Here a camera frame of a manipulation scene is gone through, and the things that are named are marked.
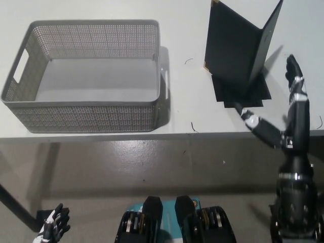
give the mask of robotic arm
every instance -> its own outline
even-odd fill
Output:
[[[70,229],[68,225],[69,210],[63,210],[63,204],[57,206],[45,220],[38,236],[33,243],[57,243],[63,234]]]
[[[240,104],[235,108],[255,136],[273,148],[281,148],[286,155],[279,168],[275,203],[270,206],[272,242],[322,242],[323,219],[307,157],[310,118],[305,79],[293,55],[287,59],[286,68],[290,107],[285,131]]]

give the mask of gray plastic basket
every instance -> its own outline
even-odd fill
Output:
[[[16,68],[29,54],[19,82]],[[151,131],[160,92],[154,20],[33,22],[2,101],[32,133]]]

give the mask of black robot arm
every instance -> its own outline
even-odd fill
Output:
[[[281,148],[286,155],[279,168],[276,200],[270,206],[272,242],[322,242],[323,219],[307,157],[310,118],[305,79],[293,55],[287,59],[286,68],[290,107],[285,131],[240,104],[235,108],[253,134],[271,147]]]

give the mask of perforated basket wall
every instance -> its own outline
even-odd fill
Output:
[[[24,49],[20,82],[13,78]],[[145,132],[156,126],[157,101],[35,102],[47,63],[65,58],[150,58],[159,67],[159,26],[153,20],[36,21],[26,33],[2,100],[33,133]]]

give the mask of black machine part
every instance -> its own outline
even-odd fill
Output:
[[[256,137],[273,148],[281,148],[286,156],[279,168],[276,200],[270,206],[272,242],[322,242],[323,218],[307,156],[310,116],[305,79],[293,55],[288,57],[286,69],[290,107],[285,131],[240,104],[235,108]]]
[[[236,243],[236,239],[221,207],[195,210],[188,196],[178,197],[175,205],[184,243]]]
[[[142,212],[126,211],[114,243],[156,243],[163,214],[159,197],[149,196]]]

